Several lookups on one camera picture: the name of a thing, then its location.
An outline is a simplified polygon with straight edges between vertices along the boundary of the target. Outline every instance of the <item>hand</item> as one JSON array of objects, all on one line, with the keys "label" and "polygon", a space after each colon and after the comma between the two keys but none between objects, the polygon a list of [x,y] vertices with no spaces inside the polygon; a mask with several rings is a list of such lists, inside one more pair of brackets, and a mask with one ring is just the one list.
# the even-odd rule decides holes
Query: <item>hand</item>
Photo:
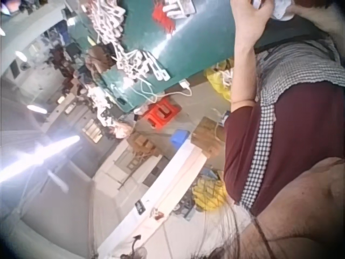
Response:
[{"label": "hand", "polygon": [[273,13],[273,0],[266,0],[258,10],[252,6],[250,0],[230,0],[230,3],[236,25],[236,42],[254,47]]}]

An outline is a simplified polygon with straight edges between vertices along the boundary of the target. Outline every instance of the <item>dark red shirt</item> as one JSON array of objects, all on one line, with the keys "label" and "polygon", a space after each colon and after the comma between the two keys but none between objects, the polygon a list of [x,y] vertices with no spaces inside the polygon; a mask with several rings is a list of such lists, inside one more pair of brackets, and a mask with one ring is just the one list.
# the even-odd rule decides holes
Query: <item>dark red shirt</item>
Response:
[{"label": "dark red shirt", "polygon": [[[260,214],[288,183],[328,157],[344,158],[344,89],[329,82],[292,86],[275,105],[270,158],[251,209]],[[224,180],[239,202],[252,163],[260,105],[242,107],[225,122]]]}]

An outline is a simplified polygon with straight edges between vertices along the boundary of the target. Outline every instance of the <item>worker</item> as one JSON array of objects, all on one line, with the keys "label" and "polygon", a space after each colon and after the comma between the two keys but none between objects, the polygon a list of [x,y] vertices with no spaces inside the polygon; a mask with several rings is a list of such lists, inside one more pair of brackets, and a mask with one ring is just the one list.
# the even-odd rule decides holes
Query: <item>worker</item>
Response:
[{"label": "worker", "polygon": [[255,53],[274,4],[250,2],[231,0],[224,181],[253,220],[203,258],[324,258],[344,230],[345,69],[323,32]]}]

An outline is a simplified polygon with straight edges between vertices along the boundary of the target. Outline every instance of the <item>checkered apron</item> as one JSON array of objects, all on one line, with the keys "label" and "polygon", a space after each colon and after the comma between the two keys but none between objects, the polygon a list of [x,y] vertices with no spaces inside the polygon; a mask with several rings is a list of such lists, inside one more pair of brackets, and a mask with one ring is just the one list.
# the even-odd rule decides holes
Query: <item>checkered apron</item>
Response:
[{"label": "checkered apron", "polygon": [[329,38],[286,43],[257,55],[258,97],[261,106],[254,157],[240,205],[252,208],[265,176],[275,121],[274,105],[291,86],[329,81],[345,87],[345,69]]}]

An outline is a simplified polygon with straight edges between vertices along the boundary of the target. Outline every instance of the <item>factory floor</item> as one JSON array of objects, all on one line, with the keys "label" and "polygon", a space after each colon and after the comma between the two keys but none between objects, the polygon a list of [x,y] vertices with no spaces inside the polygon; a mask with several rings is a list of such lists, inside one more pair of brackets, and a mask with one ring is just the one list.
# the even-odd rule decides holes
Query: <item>factory floor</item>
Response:
[{"label": "factory floor", "polygon": [[[171,135],[176,130],[193,132],[203,117],[220,121],[221,114],[230,109],[230,103],[212,88],[202,73],[196,74],[188,81],[191,84],[191,97],[181,94],[170,95],[171,102],[180,105],[182,108],[172,121],[159,131],[153,129],[145,118],[139,120],[135,126],[135,129],[144,133],[168,159],[171,159],[177,151],[169,141]],[[171,87],[169,92],[181,90],[188,93],[187,90],[182,89],[180,86]],[[206,166],[223,170],[225,162],[224,152],[225,147],[223,145],[217,156],[208,159]]]}]

